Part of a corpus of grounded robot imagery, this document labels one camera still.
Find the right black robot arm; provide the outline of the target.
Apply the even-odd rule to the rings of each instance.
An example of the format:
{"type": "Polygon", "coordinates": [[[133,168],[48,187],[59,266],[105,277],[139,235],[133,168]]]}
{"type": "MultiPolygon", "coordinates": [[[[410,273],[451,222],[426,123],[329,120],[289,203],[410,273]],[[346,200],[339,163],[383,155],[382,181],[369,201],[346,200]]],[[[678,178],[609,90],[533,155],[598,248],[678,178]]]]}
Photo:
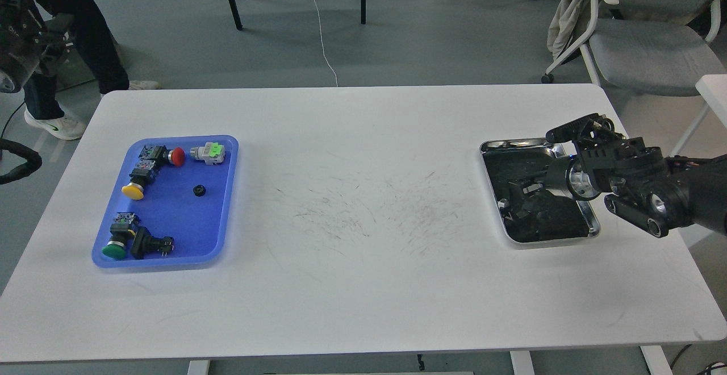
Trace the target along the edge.
{"type": "Polygon", "coordinates": [[[725,156],[665,157],[597,113],[543,139],[481,145],[507,235],[519,243],[588,237],[600,230],[588,202],[650,235],[700,225],[725,233],[725,156]]]}

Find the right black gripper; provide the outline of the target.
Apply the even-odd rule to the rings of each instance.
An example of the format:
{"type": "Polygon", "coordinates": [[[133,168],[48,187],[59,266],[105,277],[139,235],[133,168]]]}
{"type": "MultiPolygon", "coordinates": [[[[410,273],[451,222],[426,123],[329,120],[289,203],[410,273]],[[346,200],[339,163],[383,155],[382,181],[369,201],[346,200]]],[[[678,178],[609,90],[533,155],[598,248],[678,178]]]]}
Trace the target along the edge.
{"type": "Polygon", "coordinates": [[[543,189],[560,191],[574,201],[592,201],[600,195],[579,156],[561,156],[539,168],[511,166],[503,174],[504,194],[513,190],[523,194],[535,191],[499,201],[507,230],[553,230],[561,224],[556,207],[563,197],[543,189]]]}

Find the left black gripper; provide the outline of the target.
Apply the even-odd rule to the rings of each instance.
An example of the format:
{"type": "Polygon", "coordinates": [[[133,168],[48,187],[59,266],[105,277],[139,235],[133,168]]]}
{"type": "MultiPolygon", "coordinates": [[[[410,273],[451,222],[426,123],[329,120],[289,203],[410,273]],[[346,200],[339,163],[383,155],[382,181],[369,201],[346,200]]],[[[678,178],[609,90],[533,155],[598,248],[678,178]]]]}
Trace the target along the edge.
{"type": "Polygon", "coordinates": [[[2,0],[1,91],[17,93],[33,73],[54,76],[67,59],[74,17],[44,21],[31,0],[2,0]]]}

